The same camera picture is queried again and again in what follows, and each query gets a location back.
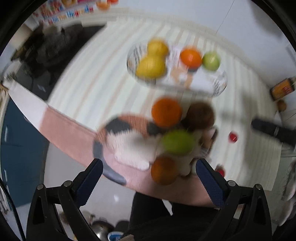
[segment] yellow lemon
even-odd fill
[[[165,74],[165,60],[156,55],[143,57],[136,70],[139,78],[155,79]]]
[[[147,45],[147,54],[148,55],[159,55],[166,57],[168,55],[168,45],[164,40],[161,39],[152,39],[148,42]]]

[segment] orange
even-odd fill
[[[107,2],[111,3],[111,4],[117,4],[118,0],[107,0]]]
[[[170,128],[180,122],[182,108],[176,100],[164,97],[154,103],[151,116],[157,126]]]
[[[96,6],[102,11],[108,10],[110,8],[110,5],[111,4],[109,2],[96,2]]]
[[[180,53],[180,60],[189,69],[197,69],[202,64],[202,57],[195,48],[185,48]]]
[[[151,177],[159,185],[172,184],[178,175],[176,161],[168,156],[157,157],[151,167]]]

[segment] fruit bowl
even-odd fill
[[[207,96],[219,96],[227,86],[227,74],[221,64],[217,71],[208,71],[201,66],[196,71],[189,71],[179,60],[183,45],[169,44],[169,55],[166,57],[166,74],[161,78],[143,79],[136,76],[141,58],[147,54],[147,43],[135,44],[128,52],[127,70],[136,81],[149,86],[171,90],[191,91]]]

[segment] white floor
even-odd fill
[[[66,180],[73,180],[85,167],[70,158],[53,144],[49,145],[44,172],[46,187],[60,186]],[[101,177],[87,204],[80,210],[87,210],[96,219],[105,218],[116,225],[119,220],[129,220],[135,191]]]

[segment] person's legs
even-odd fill
[[[150,220],[169,215],[170,213],[161,199],[136,192],[133,198],[128,228],[130,229]]]
[[[194,207],[174,202],[171,204],[173,216],[196,218],[197,220],[203,220],[208,223],[211,223],[219,212],[218,210],[209,207]]]

